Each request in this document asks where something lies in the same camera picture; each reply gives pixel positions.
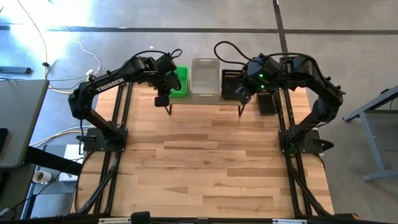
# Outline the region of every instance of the black box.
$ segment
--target black box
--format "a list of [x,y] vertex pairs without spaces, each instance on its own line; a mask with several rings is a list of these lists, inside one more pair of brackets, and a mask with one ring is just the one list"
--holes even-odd
[[257,92],[257,103],[261,116],[276,114],[274,91],[259,90]]
[[221,96],[224,100],[238,100],[235,90],[239,87],[237,76],[240,73],[242,73],[242,70],[223,69],[221,71]]

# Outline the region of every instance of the wooden table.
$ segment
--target wooden table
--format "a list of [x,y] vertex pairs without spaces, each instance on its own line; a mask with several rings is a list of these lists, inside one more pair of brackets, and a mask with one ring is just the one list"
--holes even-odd
[[[206,105],[175,105],[169,116],[154,106],[156,91],[133,89],[112,216],[148,210],[153,217],[293,217],[277,115],[260,116],[254,98],[240,118],[236,106]],[[116,92],[99,96],[96,110],[108,120]],[[310,112],[307,94],[298,88],[290,96],[298,123]],[[103,156],[94,153],[83,168],[80,207],[98,185]],[[303,163],[308,187],[333,213],[321,161],[306,154]]]

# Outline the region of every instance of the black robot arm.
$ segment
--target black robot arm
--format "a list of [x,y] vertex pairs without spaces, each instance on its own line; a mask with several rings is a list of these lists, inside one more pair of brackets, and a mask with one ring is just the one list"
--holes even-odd
[[104,120],[91,108],[95,95],[126,82],[138,84],[145,82],[157,89],[155,106],[167,106],[171,89],[181,88],[178,77],[173,72],[177,69],[173,62],[174,58],[172,54],[166,53],[157,60],[135,55],[115,71],[107,71],[105,75],[97,78],[90,77],[89,81],[81,83],[68,98],[72,116],[80,120],[86,119],[102,132],[104,139],[110,140],[117,135],[118,129],[116,124]]
[[[233,46],[248,63],[231,62],[222,59],[216,52],[220,44]],[[321,122],[330,122],[336,117],[339,107],[343,103],[343,94],[340,86],[334,86],[330,77],[324,77],[314,58],[298,53],[279,53],[263,55],[255,58],[245,56],[237,46],[228,41],[221,41],[214,47],[215,55],[223,62],[243,65],[242,73],[238,76],[240,87],[235,91],[242,104],[251,100],[251,96],[259,90],[295,90],[297,87],[307,87],[314,91],[319,98],[313,105],[311,113],[297,125],[292,125],[283,135],[285,145],[299,143],[305,139],[305,135]],[[272,56],[294,55],[294,57],[282,57],[280,62]]]

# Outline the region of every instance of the green plastic crate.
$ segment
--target green plastic crate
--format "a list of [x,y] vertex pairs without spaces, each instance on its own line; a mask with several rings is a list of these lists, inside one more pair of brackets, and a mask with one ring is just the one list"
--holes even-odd
[[172,92],[169,97],[170,98],[185,98],[187,96],[189,67],[188,66],[177,66],[175,73],[178,75],[178,79],[181,82],[181,90],[172,89]]

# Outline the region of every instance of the concrete floor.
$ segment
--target concrete floor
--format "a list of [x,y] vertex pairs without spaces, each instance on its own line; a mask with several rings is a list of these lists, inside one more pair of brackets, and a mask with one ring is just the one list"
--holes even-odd
[[[276,29],[272,0],[216,1],[21,1],[38,24],[94,27],[178,27]],[[397,30],[398,1],[394,0],[279,0],[285,29]],[[19,5],[7,2],[0,23],[27,23]],[[221,33],[137,33],[137,32],[44,32],[49,63],[56,61],[49,79],[75,78],[97,67],[90,55],[74,41],[80,40],[94,52],[103,70],[119,67],[132,54],[147,50],[182,48],[177,63],[189,65],[192,57],[212,57],[218,41],[230,40],[247,55],[280,52],[278,34]],[[0,31],[0,64],[29,66],[30,76],[42,78],[44,51],[34,29],[13,26]],[[357,213],[364,220],[398,220],[398,178],[364,183],[362,175],[376,171],[360,121],[346,124],[340,119],[398,83],[396,58],[398,35],[286,35],[291,52],[303,52],[317,59],[322,73],[347,92],[338,117],[320,128],[324,139],[335,143],[325,153],[326,175],[336,213]],[[221,56],[242,60],[231,48],[220,47]],[[224,68],[235,68],[222,64]],[[70,87],[75,80],[52,84]],[[316,96],[308,92],[313,103]],[[396,101],[393,108],[398,108]],[[78,126],[67,104],[67,95],[48,91],[32,142],[63,129]],[[76,144],[74,135],[51,144]],[[392,153],[390,158],[397,157]],[[38,198],[33,216],[66,213],[65,207],[48,211],[49,203],[70,203],[70,197],[46,195]]]

